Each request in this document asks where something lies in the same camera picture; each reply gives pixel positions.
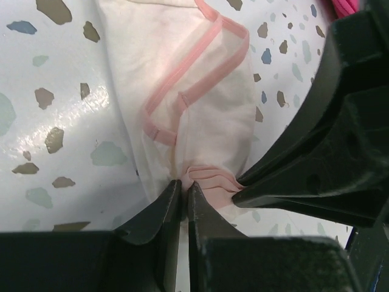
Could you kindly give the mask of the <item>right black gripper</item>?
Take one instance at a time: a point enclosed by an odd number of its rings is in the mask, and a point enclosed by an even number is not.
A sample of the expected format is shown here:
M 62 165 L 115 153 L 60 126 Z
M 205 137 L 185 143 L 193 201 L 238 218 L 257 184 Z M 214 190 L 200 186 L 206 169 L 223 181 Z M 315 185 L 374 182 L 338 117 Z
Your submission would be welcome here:
M 329 36 L 342 62 L 331 104 L 326 197 L 341 223 L 364 291 L 388 290 L 388 2 L 336 21 Z

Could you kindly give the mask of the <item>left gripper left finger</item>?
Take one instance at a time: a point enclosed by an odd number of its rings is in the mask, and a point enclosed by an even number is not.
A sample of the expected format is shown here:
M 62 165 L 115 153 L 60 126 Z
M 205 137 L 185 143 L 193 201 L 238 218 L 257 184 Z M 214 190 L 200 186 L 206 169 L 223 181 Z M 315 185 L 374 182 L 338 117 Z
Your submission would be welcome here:
M 2 291 L 174 291 L 181 182 L 113 231 L 1 234 Z

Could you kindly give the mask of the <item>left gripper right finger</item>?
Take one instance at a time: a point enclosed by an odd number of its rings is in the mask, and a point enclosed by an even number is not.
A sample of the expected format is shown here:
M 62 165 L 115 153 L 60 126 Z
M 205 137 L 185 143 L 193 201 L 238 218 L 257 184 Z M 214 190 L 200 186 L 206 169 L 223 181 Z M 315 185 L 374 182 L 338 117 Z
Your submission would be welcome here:
M 191 291 L 361 291 L 344 249 L 328 237 L 248 237 L 188 190 Z

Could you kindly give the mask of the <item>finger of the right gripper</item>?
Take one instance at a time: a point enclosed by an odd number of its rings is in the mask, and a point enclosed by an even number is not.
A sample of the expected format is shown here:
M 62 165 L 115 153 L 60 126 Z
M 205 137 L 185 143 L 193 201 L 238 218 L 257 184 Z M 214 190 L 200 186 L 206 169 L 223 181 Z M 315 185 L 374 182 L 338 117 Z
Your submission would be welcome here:
M 383 85 L 380 70 L 388 69 L 388 51 L 325 46 L 312 86 L 292 122 L 269 151 L 239 181 L 247 190 L 307 158 L 343 116 L 345 98 Z
M 233 196 L 242 208 L 276 208 L 360 228 L 374 226 L 383 209 L 381 179 L 306 179 L 291 186 L 256 183 Z

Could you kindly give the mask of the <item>white pink-trimmed underwear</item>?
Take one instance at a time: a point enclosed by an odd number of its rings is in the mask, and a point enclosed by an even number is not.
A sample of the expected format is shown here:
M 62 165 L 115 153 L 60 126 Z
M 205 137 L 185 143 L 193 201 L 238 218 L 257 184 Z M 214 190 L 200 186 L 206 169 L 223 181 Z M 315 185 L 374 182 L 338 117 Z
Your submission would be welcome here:
M 248 30 L 204 1 L 98 1 L 119 109 L 143 189 L 198 183 L 233 220 L 255 126 Z

